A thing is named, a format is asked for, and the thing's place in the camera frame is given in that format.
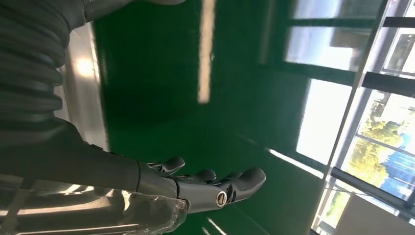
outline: prosthetic hand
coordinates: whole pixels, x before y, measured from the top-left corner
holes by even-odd
[[[170,4],[182,0],[150,1]],[[70,196],[75,198],[70,199],[74,202],[71,206],[83,205],[81,208],[84,208],[85,197],[95,200],[98,195],[105,197],[104,201],[113,200],[108,195],[109,189],[114,191],[114,197],[118,195],[118,199],[124,198],[123,192],[132,195],[130,204],[138,202],[134,204],[140,206],[141,212],[151,212],[143,205],[163,196],[165,201],[185,202],[187,213],[195,213],[220,209],[226,204],[244,200],[265,182],[265,174],[259,168],[231,173],[221,180],[217,180],[211,170],[173,176],[184,166],[182,159],[144,164],[105,152],[85,143],[72,124],[54,116],[53,112],[62,108],[61,99],[53,94],[53,88],[62,84],[62,76],[56,68],[64,64],[70,32],[129,2],[131,0],[0,1],[0,188],[9,191],[6,214],[0,215],[0,234],[15,231],[18,221],[15,218],[20,216],[26,203],[29,207],[24,213],[42,213],[48,220],[57,218],[56,214],[50,216],[50,208],[54,211],[61,207],[49,205],[54,203],[50,197],[56,197],[61,203],[61,196]],[[60,182],[66,184],[66,188],[53,183],[51,193],[45,192],[45,187],[39,186],[44,182]],[[84,191],[83,198],[79,199],[77,194],[62,193],[66,192],[68,184],[93,187],[94,194]],[[42,191],[36,195],[39,198],[27,200],[33,196],[31,192],[39,189]],[[123,215],[128,211],[124,208],[124,201],[115,204],[122,205]],[[99,211],[106,207],[92,208],[97,209],[97,214],[109,212]],[[84,216],[78,220],[78,215],[73,216],[73,226],[88,221],[88,215]],[[118,228],[121,220],[122,217],[115,218],[115,225],[108,228]],[[62,221],[63,227],[68,229],[68,221]],[[44,221],[36,223],[31,220],[27,225],[42,223]],[[96,227],[102,227],[102,219],[97,220]]]
[[[231,173],[222,180],[216,178],[213,170],[202,170],[194,175],[171,175],[183,166],[181,158],[147,164],[147,167],[141,164],[141,175],[147,182],[140,185],[138,192],[184,199],[188,213],[195,213],[217,210],[226,204],[244,200],[258,191],[266,180],[265,173],[259,168]]]

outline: window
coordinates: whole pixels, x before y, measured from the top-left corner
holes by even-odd
[[[367,61],[361,61],[362,56],[358,54],[365,50],[365,46],[358,47],[357,42],[367,43],[369,37],[366,36],[366,39],[363,39],[362,35],[367,34],[370,29],[365,31],[364,26],[359,27],[356,24],[356,27],[349,27],[346,19],[368,23],[370,21],[367,19],[375,14],[371,14],[369,8],[364,9],[366,7],[364,4],[369,1],[362,1],[361,7],[363,9],[355,9],[355,12],[353,10],[347,11],[344,8],[345,2],[353,1],[333,1],[331,6],[335,10],[329,10],[325,15],[319,11],[310,10],[307,12],[305,10],[307,4],[299,0],[297,8],[302,7],[302,9],[295,11],[293,22],[301,21],[302,25],[292,26],[289,45],[303,42],[310,47],[317,45],[317,49],[314,52],[313,48],[309,49],[305,46],[304,48],[288,48],[286,56],[287,62],[290,63],[319,66],[317,69],[326,71],[328,70],[325,68],[332,68],[327,74],[336,77],[348,75],[346,72],[357,71],[357,67],[364,63],[365,68],[368,68],[373,76],[367,80],[370,82],[363,81],[364,88],[356,97],[359,102],[350,109],[351,121],[346,122],[343,134],[345,137],[343,138],[342,135],[338,149],[333,156],[334,164],[332,166],[334,168],[331,177],[326,182],[326,193],[321,199],[321,207],[312,227],[321,235],[334,233],[351,193],[356,193],[399,218],[415,224],[415,68],[413,66],[415,64],[415,50],[413,50],[415,24],[412,26],[411,23],[408,23],[412,22],[415,17],[415,0],[390,1],[389,7],[384,9],[387,11],[388,19],[385,20],[384,28],[378,33]],[[310,9],[317,7],[313,4],[308,7]],[[333,17],[336,18],[325,21],[313,19]],[[312,25],[313,20],[319,21],[317,26]],[[314,32],[310,29],[310,32],[307,32],[307,28],[317,30]],[[293,39],[292,36],[295,34],[300,38]],[[357,39],[358,37],[355,37],[354,34],[360,34],[360,39]],[[348,44],[342,45],[336,38],[343,38]],[[329,61],[330,53],[339,55],[336,57],[336,61]],[[335,81],[335,79],[327,78],[324,80],[326,81],[320,82],[330,84],[328,81]],[[344,81],[343,84],[348,88],[352,85]],[[333,84],[331,88],[327,87],[330,89],[329,92],[319,91],[318,94],[315,94],[312,91],[312,81],[308,94],[310,103],[313,103],[313,99],[317,100],[319,96],[327,94],[327,98],[331,99],[333,103],[339,103],[339,107],[344,107],[344,103],[337,102],[338,97],[342,96],[342,92],[336,90],[336,87],[341,86],[343,85]],[[327,155],[329,152],[331,153],[332,149],[324,150],[322,143],[313,140],[310,134],[304,134],[303,131],[312,130],[313,123],[318,126],[323,122],[324,125],[326,116],[342,119],[342,115],[336,117],[333,112],[344,112],[344,108],[343,110],[339,108],[340,110],[337,111],[336,107],[329,105],[329,101],[325,103],[321,100],[320,106],[326,107],[324,114],[320,117],[314,115],[310,119],[307,117],[307,113],[312,113],[312,109],[308,107],[308,104],[307,100],[297,151],[327,164]],[[313,109],[321,114],[320,110],[323,108],[320,106]],[[339,125],[332,119],[327,121],[327,123],[330,122]],[[328,139],[326,137],[329,135],[328,133],[320,132]],[[326,143],[332,146],[333,141],[326,141]]]
[[[370,30],[335,27],[292,27],[285,60],[356,71]]]
[[[334,234],[337,224],[342,216],[346,204],[348,203],[350,196],[356,194],[363,199],[371,202],[372,204],[384,209],[385,211],[397,216],[399,211],[393,207],[386,205],[385,203],[377,200],[376,198],[369,196],[362,191],[340,181],[334,180],[333,186],[330,183],[326,187],[326,203],[321,208],[321,216],[317,220],[317,232],[320,234],[332,235]]]
[[[293,16],[308,18],[375,18],[378,0],[298,0]]]

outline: tree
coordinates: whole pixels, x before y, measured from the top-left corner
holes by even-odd
[[[371,112],[370,117],[366,120],[361,134],[392,146],[399,146],[403,141],[402,137],[398,134],[400,125],[393,122],[376,121],[375,110],[376,107],[372,107],[373,112]],[[358,139],[346,172],[369,184],[380,187],[388,178],[388,173],[382,163],[393,152],[393,150],[376,143]]]
[[[377,121],[376,117],[381,115],[383,108],[383,105],[374,102],[371,108],[370,117],[366,120],[361,134],[392,146],[400,146],[403,139],[398,132],[399,128],[404,126],[404,123],[398,125],[393,122],[386,123],[385,121]],[[393,152],[393,150],[381,145],[364,139],[357,139],[346,172],[369,184],[380,187],[388,178],[388,173],[382,163],[385,162],[388,156]],[[330,225],[337,225],[348,199],[348,193],[336,192],[330,210],[326,215]]]

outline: robotic finger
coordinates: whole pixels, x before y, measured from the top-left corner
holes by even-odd
[[[144,179],[163,183],[163,188],[174,189],[176,198],[184,199],[187,202],[188,213],[217,210],[226,204],[247,199],[257,192],[266,180],[266,175],[260,168],[251,168],[243,173],[230,173],[221,180],[216,179],[216,173],[213,170],[202,170],[194,175],[177,177],[168,174],[166,169],[174,169],[170,172],[177,172],[184,166],[184,160],[181,158],[173,158],[165,163],[148,164],[147,166],[153,170],[153,174],[145,176]],[[141,171],[142,173],[148,172],[142,168]],[[140,183],[144,185],[144,191],[141,191],[139,185],[138,192],[157,193],[149,192],[145,187],[147,183]],[[167,195],[164,194],[164,196],[171,197],[174,193],[169,190],[166,192]]]

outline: metal window frame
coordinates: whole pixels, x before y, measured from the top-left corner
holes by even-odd
[[[395,12],[395,16],[385,18],[385,21],[383,22],[383,27],[384,28],[387,27],[388,31],[384,38],[385,43],[382,46],[377,56],[378,60],[376,61],[373,67],[374,71],[380,72],[383,70],[384,72],[390,72],[390,71],[384,70],[383,65],[389,53],[391,45],[396,37],[398,28],[399,27],[415,28],[415,18],[398,17],[399,15],[402,16],[405,14],[407,8],[409,7],[410,2],[411,2],[410,0],[402,0]],[[301,19],[301,20],[290,20],[289,21],[289,25],[291,27],[293,26],[324,26],[324,27],[372,28],[374,24],[375,24],[375,20],[368,20],[368,19],[306,19],[306,20]],[[302,73],[307,73],[314,78],[320,78],[320,79],[321,77],[319,75],[322,75],[323,76],[322,80],[329,81],[329,82],[335,82],[335,83],[339,83],[343,85],[349,85],[349,86],[352,85],[353,78],[356,74],[355,72],[352,72],[352,71],[338,70],[338,69],[314,66],[314,65],[296,64],[296,63],[288,63],[288,62],[283,62],[281,65],[282,65],[281,69],[286,72],[301,71]],[[405,72],[400,72],[398,74],[412,76],[412,74],[410,73],[406,74]],[[336,81],[336,80],[333,80],[333,77],[337,77],[337,78],[340,77],[342,79],[340,81],[339,80]],[[364,182],[354,176],[351,176],[347,174],[346,172],[339,169],[339,167],[341,167],[341,165],[344,162],[344,159],[350,148],[352,140],[355,138],[357,134],[357,130],[360,125],[363,112],[367,106],[367,102],[369,100],[372,90],[376,89],[380,91],[386,91],[389,93],[414,97],[415,91],[412,91],[412,89],[410,88],[411,87],[415,88],[415,80],[406,79],[405,81],[407,83],[409,82],[410,84],[404,84],[404,85],[400,85],[401,83],[397,81],[398,80],[391,81],[390,77],[388,77],[388,75],[385,75],[385,74],[372,73],[372,72],[367,72],[365,74],[365,79],[362,83],[362,87],[365,87],[367,89],[365,89],[362,95],[362,99],[360,100],[358,109],[353,118],[349,132],[347,134],[346,141],[342,147],[341,153],[336,162],[336,167],[333,168],[331,172],[332,177],[327,182],[327,185],[329,189],[330,188],[332,189],[335,186],[336,178],[340,180],[343,179],[342,181],[346,181],[346,183],[349,183],[351,186],[359,189],[360,191],[369,193],[375,198],[386,202],[387,204],[393,206],[397,210],[400,210],[401,213],[398,216],[409,221],[411,218],[408,215],[415,218],[415,207],[413,206],[415,202],[415,190],[411,194],[408,201],[404,201],[392,194],[387,193],[386,191],[382,189],[372,186],[369,183]],[[413,154],[405,150],[398,149],[398,148],[395,148],[395,149],[398,152],[408,154],[410,156],[414,156]],[[323,200],[322,205],[327,204],[328,197],[329,197],[329,193],[326,193],[325,197],[322,198]],[[324,210],[324,206],[322,206],[319,209],[319,211],[317,211],[318,215],[320,215],[319,220],[321,220],[321,214],[323,210]],[[315,223],[315,227],[313,227],[314,230],[317,229],[318,224],[319,224],[318,222]]]
[[[378,145],[380,145],[380,146],[383,146],[383,147],[386,147],[386,148],[392,149],[392,150],[394,150],[394,151],[396,151],[396,152],[406,154],[406,155],[411,156],[411,157],[413,157],[413,158],[415,159],[415,154],[410,153],[410,152],[408,152],[408,151],[405,151],[405,150],[403,150],[403,149],[400,149],[400,148],[397,148],[397,147],[393,147],[393,146],[391,146],[391,145],[389,145],[389,144],[386,144],[386,143],[383,143],[383,142],[380,142],[380,141],[374,140],[374,139],[372,139],[372,138],[369,138],[369,137],[367,137],[367,136],[364,136],[364,135],[361,135],[361,134],[358,134],[358,133],[356,133],[356,135],[355,135],[355,136],[356,136],[356,137],[359,137],[359,138],[361,138],[361,139],[363,139],[363,140],[369,141],[369,142],[371,142],[371,143],[375,143],[375,144],[378,144]]]

